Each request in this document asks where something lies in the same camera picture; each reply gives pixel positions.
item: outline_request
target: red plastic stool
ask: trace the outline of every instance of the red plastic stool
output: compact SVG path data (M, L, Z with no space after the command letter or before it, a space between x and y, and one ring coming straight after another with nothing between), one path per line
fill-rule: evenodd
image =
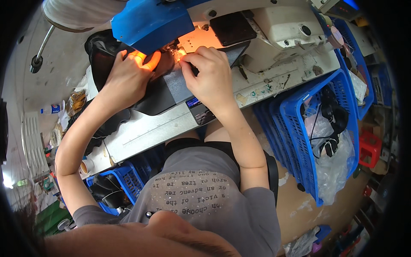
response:
M360 159L359 164L369 168L374 168L380 159L381 147L383 142L373 133L361 128L363 134L360 136ZM364 159L371 157L371 163L364 162Z

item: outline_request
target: hand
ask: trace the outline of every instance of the hand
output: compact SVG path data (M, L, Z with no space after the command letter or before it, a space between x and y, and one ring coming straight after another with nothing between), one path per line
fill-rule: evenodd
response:
M104 101L113 111L118 112L140 101L153 69L160 61L160 51L155 51L151 60L143 65L146 55L134 51L123 60L127 50L117 54L106 84L96 98Z
M197 77L187 62L197 67ZM213 113L237 106L233 97L231 68L226 53L214 47L201 46L195 53L183 56L180 65L187 88Z

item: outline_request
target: blue sewing machine cover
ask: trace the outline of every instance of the blue sewing machine cover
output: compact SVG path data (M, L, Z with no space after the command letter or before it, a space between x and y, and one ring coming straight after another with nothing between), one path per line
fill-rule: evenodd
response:
M113 17L113 36L149 55L194 30L187 9L209 0L130 0Z

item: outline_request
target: gray t-shirt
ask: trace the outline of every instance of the gray t-shirt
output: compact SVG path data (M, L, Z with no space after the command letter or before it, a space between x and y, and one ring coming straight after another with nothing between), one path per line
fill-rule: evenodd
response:
M148 211L173 211L195 228L214 232L242 257L276 256L281 234L273 192L266 188L239 191L240 172L224 152L190 147L173 153L163 171L144 186L134 208L123 219L96 206L76 210L77 226L85 224L147 224Z

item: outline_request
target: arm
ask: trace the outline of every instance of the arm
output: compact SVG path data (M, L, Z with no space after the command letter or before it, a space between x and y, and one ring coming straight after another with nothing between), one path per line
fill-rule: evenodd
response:
M191 71L192 63L199 70ZM180 61L188 89L202 101L228 131L234 157L240 166L241 192L269 189L266 157L254 132L233 97L231 68L224 52L201 46Z
M135 51L123 61L126 52L118 53L105 86L67 131L58 148L57 180L71 215L80 207L98 206L78 172L88 142L112 115L143 98L161 55L156 52L149 63L142 65L145 55Z

